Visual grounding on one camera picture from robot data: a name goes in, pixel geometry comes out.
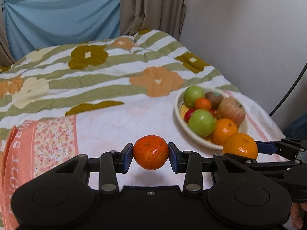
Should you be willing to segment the person's hand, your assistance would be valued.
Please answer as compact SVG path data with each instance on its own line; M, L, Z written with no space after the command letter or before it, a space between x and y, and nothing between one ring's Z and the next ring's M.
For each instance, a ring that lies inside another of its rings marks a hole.
M296 229L302 229L305 220L303 219L306 215L307 203L295 203L291 205L290 216L292 227Z

